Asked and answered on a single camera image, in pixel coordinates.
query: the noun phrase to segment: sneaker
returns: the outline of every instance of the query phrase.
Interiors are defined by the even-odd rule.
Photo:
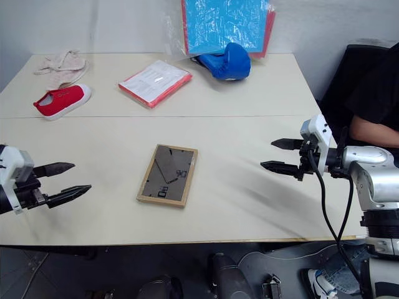
[[[338,299],[337,289],[322,276],[320,270],[303,269],[300,277],[309,299]]]
[[[46,120],[57,120],[87,102],[90,95],[91,91],[88,86],[78,84],[63,89],[50,90],[33,105],[44,115]]]

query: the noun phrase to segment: jeans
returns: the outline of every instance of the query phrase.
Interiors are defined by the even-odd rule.
[[[360,274],[360,265],[364,260],[371,257],[366,250],[364,241],[362,241],[362,245],[352,245],[353,243],[351,243],[351,241],[345,241],[343,243],[345,244],[345,251],[348,257],[351,259],[356,271]],[[360,291],[356,278],[351,273],[339,252],[331,256],[320,270],[325,279],[338,291],[346,294],[354,294]]]

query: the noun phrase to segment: human arm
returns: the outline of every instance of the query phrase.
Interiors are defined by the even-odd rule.
[[[372,123],[354,115],[350,123],[352,139],[384,148],[399,148],[399,132],[380,123]]]

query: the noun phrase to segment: white shoe sole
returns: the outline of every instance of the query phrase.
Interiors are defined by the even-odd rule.
[[[77,86],[79,86],[83,90],[84,96],[79,101],[69,105],[68,107],[65,107],[56,114],[53,114],[51,116],[45,116],[44,118],[46,120],[58,120],[60,117],[64,116],[68,112],[71,112],[73,109],[82,106],[84,103],[86,103],[89,100],[90,96],[92,95],[92,91],[90,90],[90,88],[85,84],[77,84]]]

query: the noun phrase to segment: blue plastic mat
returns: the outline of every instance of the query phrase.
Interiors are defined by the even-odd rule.
[[[189,54],[221,54],[229,42],[262,52],[268,0],[182,0]]]

